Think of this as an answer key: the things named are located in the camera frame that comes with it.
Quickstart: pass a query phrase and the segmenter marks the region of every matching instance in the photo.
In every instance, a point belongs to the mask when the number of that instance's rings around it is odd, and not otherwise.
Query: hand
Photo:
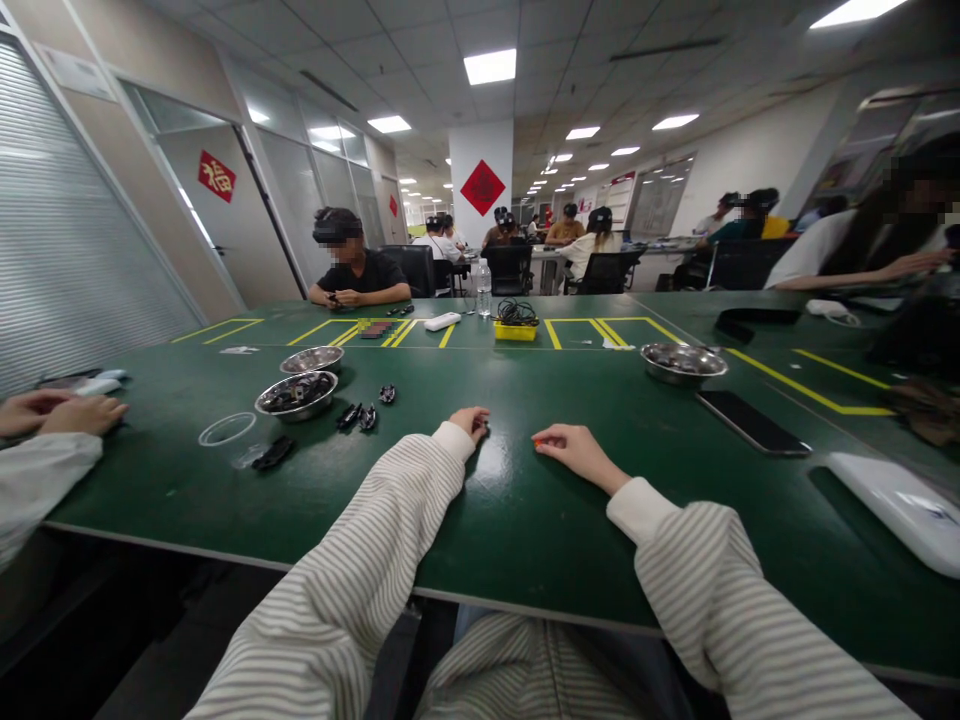
[[[74,398],[54,408],[37,434],[82,432],[87,435],[103,435],[120,422],[129,407],[106,395]]]
[[[51,410],[73,397],[67,390],[35,390],[9,398],[0,405],[0,437],[16,437],[37,430]]]
[[[470,436],[473,444],[480,442],[480,438],[487,434],[487,418],[490,417],[490,411],[486,408],[464,408],[457,410],[450,416],[450,422],[463,428],[463,431]]]
[[[877,270],[877,279],[881,282],[897,280],[908,275],[916,275],[922,272],[931,272],[941,265],[950,262],[954,251],[945,248],[937,252],[914,253],[913,255],[904,255],[897,258],[882,270]]]
[[[337,302],[344,307],[360,307],[363,305],[363,293],[356,290],[337,290]]]
[[[536,451],[559,460],[584,480],[613,497],[630,482],[582,425],[551,425],[533,436]]]

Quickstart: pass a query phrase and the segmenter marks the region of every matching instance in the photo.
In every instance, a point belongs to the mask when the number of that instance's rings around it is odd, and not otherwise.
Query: black t-shirt
[[[326,275],[317,280],[317,285],[327,292],[356,290],[367,293],[387,290],[407,281],[397,261],[392,257],[372,250],[364,252],[367,254],[367,261],[363,266],[363,275],[354,275],[348,263],[334,265],[327,270]]]

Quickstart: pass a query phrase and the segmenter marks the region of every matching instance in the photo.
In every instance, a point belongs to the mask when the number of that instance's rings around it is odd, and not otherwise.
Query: yellow container
[[[533,342],[537,339],[536,326],[527,327],[525,325],[504,325],[497,320],[493,323],[493,329],[497,334],[497,340],[519,340],[521,342]]]

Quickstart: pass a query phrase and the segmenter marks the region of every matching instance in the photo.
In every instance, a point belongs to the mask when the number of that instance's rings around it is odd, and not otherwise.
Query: remote control
[[[423,326],[431,332],[436,332],[457,322],[460,322],[460,313],[444,313],[443,315],[437,315],[435,318],[430,318]]]

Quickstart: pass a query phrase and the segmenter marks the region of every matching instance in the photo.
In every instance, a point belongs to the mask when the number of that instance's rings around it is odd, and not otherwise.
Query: striped sleeve
[[[764,580],[734,510],[624,498],[608,515],[637,542],[637,577],[667,639],[736,720],[916,717]],[[630,527],[627,503],[639,499]]]
[[[362,717],[380,646],[473,449],[444,423],[380,458],[323,541],[237,629],[188,717]]]
[[[51,433],[0,452],[0,573],[100,459],[102,448],[93,435]]]

